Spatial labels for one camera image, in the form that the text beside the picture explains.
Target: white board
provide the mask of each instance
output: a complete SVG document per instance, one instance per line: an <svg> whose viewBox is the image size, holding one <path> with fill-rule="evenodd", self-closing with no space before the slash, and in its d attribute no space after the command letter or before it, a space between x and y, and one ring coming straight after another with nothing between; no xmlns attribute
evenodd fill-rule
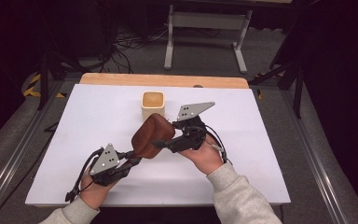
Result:
<svg viewBox="0 0 358 224"><path fill-rule="evenodd" d="M219 134L227 156L270 203L290 203L281 169L251 90L75 85L26 204L62 206L89 155L112 143L132 150L131 138L143 124L144 91L163 91L165 117L176 120L181 105L215 102L200 114ZM213 187L194 164L163 149L143 159L109 192L104 206L213 204Z"/></svg>

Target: brown leather object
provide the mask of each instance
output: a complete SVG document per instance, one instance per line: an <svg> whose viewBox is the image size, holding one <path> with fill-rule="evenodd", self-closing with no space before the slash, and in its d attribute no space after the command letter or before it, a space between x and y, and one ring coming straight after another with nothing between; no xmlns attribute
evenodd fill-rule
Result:
<svg viewBox="0 0 358 224"><path fill-rule="evenodd" d="M155 158L162 148L155 147L153 141L168 141L174 136L175 129L165 118L156 113L150 115L131 139L134 157Z"/></svg>

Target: white stand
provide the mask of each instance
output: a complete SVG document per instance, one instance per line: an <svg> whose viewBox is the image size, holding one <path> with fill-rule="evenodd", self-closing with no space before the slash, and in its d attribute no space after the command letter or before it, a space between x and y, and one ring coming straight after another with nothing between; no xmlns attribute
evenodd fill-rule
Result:
<svg viewBox="0 0 358 224"><path fill-rule="evenodd" d="M168 43L167 51L165 53L164 69L170 70L172 68L173 27L193 27L240 30L239 40L233 43L233 48L241 73L246 73L247 69L241 52L241 47L246 31L249 27L251 17L252 10L248 10L246 15L221 15L209 13L174 12L173 5L170 5L170 14L168 17Z"/></svg>

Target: hand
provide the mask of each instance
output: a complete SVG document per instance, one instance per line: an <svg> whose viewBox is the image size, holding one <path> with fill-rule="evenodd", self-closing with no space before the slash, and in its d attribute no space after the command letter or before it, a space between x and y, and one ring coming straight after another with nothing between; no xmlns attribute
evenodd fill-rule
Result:
<svg viewBox="0 0 358 224"><path fill-rule="evenodd" d="M214 149L209 143L217 145L212 137L207 134L205 141L198 150L188 149L179 152L182 156L193 161L196 167L206 175L211 174L223 165L219 151Z"/></svg>
<svg viewBox="0 0 358 224"><path fill-rule="evenodd" d="M92 177L89 174L89 170L90 169L88 169L83 175L83 178L80 183L81 189L84 189L86 186L89 186L89 184L92 182ZM97 210L101 206L101 204L103 204L109 190L117 182L118 181L116 181L106 187L92 183L88 188L86 188L80 192L80 198L90 208Z"/></svg>

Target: sweater sleeve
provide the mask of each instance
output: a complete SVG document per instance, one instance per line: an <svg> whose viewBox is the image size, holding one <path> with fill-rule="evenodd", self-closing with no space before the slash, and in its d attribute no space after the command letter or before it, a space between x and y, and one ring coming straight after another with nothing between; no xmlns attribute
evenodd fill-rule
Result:
<svg viewBox="0 0 358 224"><path fill-rule="evenodd" d="M265 197L231 164L222 165L207 178L213 185L214 207L223 224L281 223Z"/></svg>
<svg viewBox="0 0 358 224"><path fill-rule="evenodd" d="M89 224L99 213L77 197L66 207L54 210L41 224Z"/></svg>

